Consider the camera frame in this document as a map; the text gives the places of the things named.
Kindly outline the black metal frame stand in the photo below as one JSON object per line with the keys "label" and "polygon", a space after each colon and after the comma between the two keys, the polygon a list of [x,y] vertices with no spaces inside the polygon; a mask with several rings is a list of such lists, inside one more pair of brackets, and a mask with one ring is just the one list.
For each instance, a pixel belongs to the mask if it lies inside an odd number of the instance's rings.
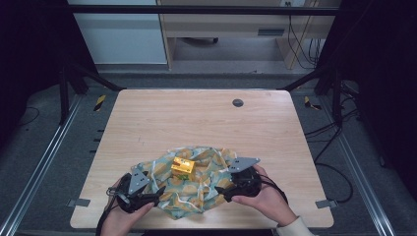
{"label": "black metal frame stand", "polygon": [[107,81],[98,73],[90,71],[79,64],[67,64],[63,66],[59,72],[59,90],[61,105],[61,117],[59,122],[60,125],[63,125],[69,117],[70,104],[68,85],[71,85],[76,94],[85,94],[88,91],[89,87],[87,86],[84,77],[90,78],[95,82],[113,91],[123,90],[122,87],[119,87]]}
{"label": "black metal frame stand", "polygon": [[340,127],[342,125],[341,115],[341,84],[342,77],[336,66],[331,64],[325,64],[314,71],[310,72],[306,76],[298,79],[297,81],[281,88],[281,90],[292,91],[312,79],[318,79],[318,82],[314,88],[314,92],[317,95],[324,95],[330,89],[332,89],[331,99],[331,117],[335,124]]}

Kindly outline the teal orange-print cloth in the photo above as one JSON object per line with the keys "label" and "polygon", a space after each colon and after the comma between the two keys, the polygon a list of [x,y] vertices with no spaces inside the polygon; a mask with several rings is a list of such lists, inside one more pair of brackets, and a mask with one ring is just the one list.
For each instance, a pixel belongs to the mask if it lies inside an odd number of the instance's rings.
{"label": "teal orange-print cloth", "polygon": [[[175,157],[195,162],[192,177],[172,172]],[[137,168],[148,173],[150,183],[145,193],[155,194],[164,187],[157,206],[172,219],[180,219],[204,213],[225,202],[215,188],[226,189],[233,185],[227,168],[236,157],[236,152],[228,148],[178,147],[158,159],[139,163]]]}

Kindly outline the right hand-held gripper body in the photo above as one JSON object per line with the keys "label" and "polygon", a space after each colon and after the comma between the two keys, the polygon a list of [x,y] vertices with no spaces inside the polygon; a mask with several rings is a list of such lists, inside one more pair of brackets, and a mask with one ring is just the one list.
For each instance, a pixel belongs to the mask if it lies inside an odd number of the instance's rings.
{"label": "right hand-held gripper body", "polygon": [[259,163],[258,158],[237,157],[228,167],[234,190],[228,195],[255,197],[261,190],[261,177],[254,168]]}

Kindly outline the small yellow box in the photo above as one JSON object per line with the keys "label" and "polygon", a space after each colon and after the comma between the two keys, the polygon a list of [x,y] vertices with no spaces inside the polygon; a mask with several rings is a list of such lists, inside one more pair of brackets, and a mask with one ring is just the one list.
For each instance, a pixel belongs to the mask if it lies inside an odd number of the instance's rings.
{"label": "small yellow box", "polygon": [[175,157],[172,161],[171,169],[191,174],[195,169],[195,162],[189,159]]}

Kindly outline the yellow-handled tool right floor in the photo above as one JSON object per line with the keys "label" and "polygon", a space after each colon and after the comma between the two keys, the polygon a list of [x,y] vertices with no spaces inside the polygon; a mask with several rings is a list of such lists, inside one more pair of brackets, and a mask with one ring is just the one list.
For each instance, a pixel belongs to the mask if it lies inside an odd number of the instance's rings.
{"label": "yellow-handled tool right floor", "polygon": [[315,110],[322,110],[322,107],[320,105],[312,104],[308,96],[304,96],[304,104],[305,107],[309,107]]}

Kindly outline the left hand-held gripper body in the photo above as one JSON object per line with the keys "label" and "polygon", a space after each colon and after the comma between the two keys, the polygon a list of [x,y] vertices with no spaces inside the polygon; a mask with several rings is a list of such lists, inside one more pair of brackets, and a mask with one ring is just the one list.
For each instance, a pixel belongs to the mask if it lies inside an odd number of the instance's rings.
{"label": "left hand-held gripper body", "polygon": [[118,206],[128,213],[140,209],[148,200],[154,199],[151,194],[144,194],[144,189],[149,183],[147,172],[134,168],[131,173],[126,173],[115,187],[107,191],[109,196],[116,198]]}

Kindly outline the person's right hand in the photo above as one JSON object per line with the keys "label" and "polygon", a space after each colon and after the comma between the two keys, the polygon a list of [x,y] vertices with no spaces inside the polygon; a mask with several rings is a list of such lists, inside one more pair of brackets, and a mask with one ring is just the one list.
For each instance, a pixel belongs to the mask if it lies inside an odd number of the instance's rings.
{"label": "person's right hand", "polygon": [[258,164],[254,168],[263,180],[260,192],[255,197],[234,196],[232,201],[256,209],[279,226],[284,227],[294,222],[298,216],[275,188],[266,171]]}

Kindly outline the yellow black striped tape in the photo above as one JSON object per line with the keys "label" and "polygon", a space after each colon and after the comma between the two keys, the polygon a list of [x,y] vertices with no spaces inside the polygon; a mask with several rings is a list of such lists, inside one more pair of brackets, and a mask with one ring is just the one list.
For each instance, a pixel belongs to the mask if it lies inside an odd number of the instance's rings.
{"label": "yellow black striped tape", "polygon": [[96,104],[94,106],[93,111],[99,111],[100,110],[100,108],[101,108],[101,106],[102,106],[105,98],[106,98],[106,95],[105,94],[102,94],[102,95],[99,96],[99,98],[96,101]]}

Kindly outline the black horizontal frame bar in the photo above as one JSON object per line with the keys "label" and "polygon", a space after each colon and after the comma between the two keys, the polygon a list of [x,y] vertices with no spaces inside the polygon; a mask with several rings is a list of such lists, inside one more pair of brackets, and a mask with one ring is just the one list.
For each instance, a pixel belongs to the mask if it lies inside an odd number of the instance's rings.
{"label": "black horizontal frame bar", "polygon": [[341,13],[338,8],[304,7],[69,5],[68,8],[73,13],[88,14],[336,16]]}

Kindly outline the black curtain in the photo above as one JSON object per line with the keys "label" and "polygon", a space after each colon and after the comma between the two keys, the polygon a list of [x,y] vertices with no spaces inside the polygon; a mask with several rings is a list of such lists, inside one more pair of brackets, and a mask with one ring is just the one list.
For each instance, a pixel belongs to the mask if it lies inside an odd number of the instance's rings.
{"label": "black curtain", "polygon": [[341,0],[320,63],[357,83],[377,149],[417,201],[417,0]]}
{"label": "black curtain", "polygon": [[[68,0],[0,0],[0,149],[11,140],[29,97],[58,84],[60,67],[48,52],[50,43],[22,9],[29,2],[69,5]],[[45,11],[42,16],[66,46],[67,55],[97,73],[74,15]]]}

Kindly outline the person's left hand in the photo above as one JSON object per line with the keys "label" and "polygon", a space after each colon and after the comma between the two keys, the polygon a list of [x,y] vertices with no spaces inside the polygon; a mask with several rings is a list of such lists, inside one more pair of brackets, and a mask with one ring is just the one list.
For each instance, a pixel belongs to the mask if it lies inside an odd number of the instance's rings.
{"label": "person's left hand", "polygon": [[153,203],[146,204],[133,213],[125,212],[116,205],[108,204],[106,207],[110,208],[110,212],[99,227],[99,235],[127,236],[133,226],[153,208]]}

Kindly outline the aluminium floor rail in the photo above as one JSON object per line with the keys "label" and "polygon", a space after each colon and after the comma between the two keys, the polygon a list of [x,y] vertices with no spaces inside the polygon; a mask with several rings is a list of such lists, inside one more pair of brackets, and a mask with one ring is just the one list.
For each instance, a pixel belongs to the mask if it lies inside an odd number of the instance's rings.
{"label": "aluminium floor rail", "polygon": [[327,98],[320,98],[320,103],[323,106],[323,111],[327,118],[334,125],[335,130],[333,139],[337,142],[337,148],[340,151],[339,158],[343,159],[343,163],[348,169],[347,182],[352,184],[353,190],[351,196],[358,193],[362,202],[376,228],[379,236],[396,236],[394,229],[387,217],[387,214],[374,191],[369,178],[366,176],[364,169],[355,155],[352,146],[349,144],[347,138],[343,133],[343,127],[346,122],[353,119],[359,114],[357,109],[348,111],[346,114],[341,114],[341,121],[339,125],[335,124],[335,118],[332,115],[331,105]]}
{"label": "aluminium floor rail", "polygon": [[0,226],[0,236],[14,236],[21,224],[30,204],[39,189],[50,164],[55,158],[63,140],[65,139],[74,118],[76,117],[80,104],[83,101],[81,95],[75,95],[69,110],[68,117],[56,129],[53,138],[49,142],[47,149],[43,153],[36,168],[27,181],[22,193],[16,201],[14,207]]}

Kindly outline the white cabinet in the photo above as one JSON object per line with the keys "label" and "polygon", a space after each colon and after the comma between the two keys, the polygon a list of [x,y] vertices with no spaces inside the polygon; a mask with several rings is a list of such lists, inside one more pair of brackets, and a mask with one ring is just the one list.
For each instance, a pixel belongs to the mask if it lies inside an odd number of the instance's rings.
{"label": "white cabinet", "polygon": [[95,64],[165,64],[158,14],[75,13]]}

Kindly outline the light wooden desk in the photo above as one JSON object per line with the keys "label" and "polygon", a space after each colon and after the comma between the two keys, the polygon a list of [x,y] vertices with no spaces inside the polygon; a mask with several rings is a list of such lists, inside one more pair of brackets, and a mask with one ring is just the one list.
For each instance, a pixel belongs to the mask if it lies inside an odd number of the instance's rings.
{"label": "light wooden desk", "polygon": [[[159,6],[251,6],[334,7],[341,0],[156,0]],[[308,39],[325,40],[333,16],[273,15],[181,15],[161,14],[163,35],[171,41],[180,37],[271,37],[278,44],[288,69],[307,54],[302,44]]]}

